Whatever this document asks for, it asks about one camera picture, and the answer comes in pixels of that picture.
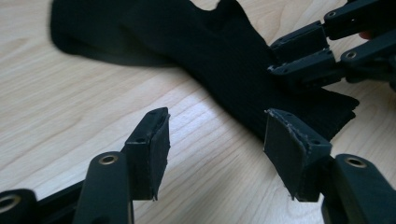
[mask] wood grain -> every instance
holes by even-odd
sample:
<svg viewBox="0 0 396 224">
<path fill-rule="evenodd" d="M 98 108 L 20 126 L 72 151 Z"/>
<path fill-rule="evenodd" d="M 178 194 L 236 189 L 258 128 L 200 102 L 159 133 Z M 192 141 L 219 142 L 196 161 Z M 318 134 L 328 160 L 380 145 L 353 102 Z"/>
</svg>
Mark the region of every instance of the wood grain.
<svg viewBox="0 0 396 224">
<path fill-rule="evenodd" d="M 216 2 L 194 0 L 204 9 Z M 345 1 L 240 0 L 272 43 Z M 135 202 L 136 223 L 322 223 L 320 203 L 290 199 L 262 142 L 179 68 L 126 67 L 62 54 L 48 38 L 50 1 L 0 2 L 0 191 L 42 199 L 83 179 L 90 159 L 120 150 L 151 109 L 170 109 L 171 150 L 158 202 Z M 359 45 L 332 43 L 336 55 Z M 332 154 L 374 162 L 396 186 L 396 94 L 387 84 L 341 82 L 361 101 Z"/>
</svg>

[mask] light wood surface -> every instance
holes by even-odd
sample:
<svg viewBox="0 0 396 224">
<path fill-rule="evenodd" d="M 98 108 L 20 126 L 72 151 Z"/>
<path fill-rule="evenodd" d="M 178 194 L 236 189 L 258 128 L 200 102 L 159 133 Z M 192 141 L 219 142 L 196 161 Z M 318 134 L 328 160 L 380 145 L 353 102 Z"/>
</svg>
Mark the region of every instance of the light wood surface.
<svg viewBox="0 0 396 224">
<path fill-rule="evenodd" d="M 268 43 L 345 3 L 239 2 Z M 28 188 L 42 199 L 78 182 L 95 155 L 120 150 L 148 111 L 167 106 L 171 149 L 159 201 L 134 202 L 136 223 L 322 223 L 320 203 L 292 201 L 262 142 L 182 69 L 65 55 L 49 41 L 49 10 L 49 0 L 0 1 L 0 191 Z M 362 42 L 352 36 L 332 49 L 340 55 Z M 370 160 L 395 187 L 396 94 L 375 82 L 328 89 L 361 101 L 332 155 Z"/>
</svg>

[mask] black cloth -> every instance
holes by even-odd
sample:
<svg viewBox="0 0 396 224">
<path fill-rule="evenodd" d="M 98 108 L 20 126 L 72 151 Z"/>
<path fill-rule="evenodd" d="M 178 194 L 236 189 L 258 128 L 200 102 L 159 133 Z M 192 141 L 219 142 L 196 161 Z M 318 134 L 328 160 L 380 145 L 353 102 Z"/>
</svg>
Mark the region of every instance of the black cloth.
<svg viewBox="0 0 396 224">
<path fill-rule="evenodd" d="M 57 2 L 70 0 L 55 0 L 54 5 Z M 62 8 L 52 8 L 53 30 L 58 29 L 60 21 L 68 20 L 67 16 L 57 19 L 56 10 Z M 146 52 L 153 53 L 153 58 L 174 62 L 186 69 L 226 111 L 261 140 L 266 128 L 264 110 L 271 107 L 295 114 L 326 139 L 334 137 L 355 116 L 352 110 L 358 101 L 353 98 L 322 89 L 303 95 L 279 89 L 267 71 L 268 66 L 277 64 L 276 58 L 235 0 L 221 0 L 212 11 L 201 10 L 188 0 L 135 0 L 128 10 L 123 8 L 121 11 L 117 13 L 118 23 L 113 25 L 127 31 L 126 36 L 134 37 L 122 39 L 125 43 L 121 46 L 138 42 L 139 46 L 145 46 Z M 90 27 L 91 23 L 98 25 L 97 21 L 85 21 L 84 26 Z M 66 26 L 62 29 L 63 32 L 55 32 L 56 35 L 67 34 L 98 49 L 111 46 L 107 43 L 111 36 L 99 37 L 106 42 L 102 45 L 98 40 L 88 41 L 87 32 L 81 37 L 75 28 L 70 28 L 73 32 L 68 32 Z M 138 58 L 139 49 L 125 50 L 134 50 Z M 103 50 L 101 53 L 112 54 Z"/>
</svg>

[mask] wooden table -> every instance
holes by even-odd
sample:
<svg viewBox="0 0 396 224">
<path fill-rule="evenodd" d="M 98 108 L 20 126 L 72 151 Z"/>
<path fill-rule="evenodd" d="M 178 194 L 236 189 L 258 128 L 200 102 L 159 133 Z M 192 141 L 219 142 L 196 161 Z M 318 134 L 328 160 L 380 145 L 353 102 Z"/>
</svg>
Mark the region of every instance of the wooden table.
<svg viewBox="0 0 396 224">
<path fill-rule="evenodd" d="M 240 0 L 268 43 L 344 3 Z M 147 112 L 167 106 L 172 147 L 159 201 L 134 202 L 136 223 L 322 223 L 320 203 L 292 201 L 262 142 L 182 69 L 65 55 L 50 43 L 49 10 L 50 1 L 0 2 L 0 191 L 28 188 L 42 199 L 78 182 L 95 155 L 120 150 Z M 362 42 L 332 49 L 339 56 Z M 395 187 L 396 94 L 369 81 L 328 89 L 361 101 L 332 155 L 370 160 Z"/>
</svg>

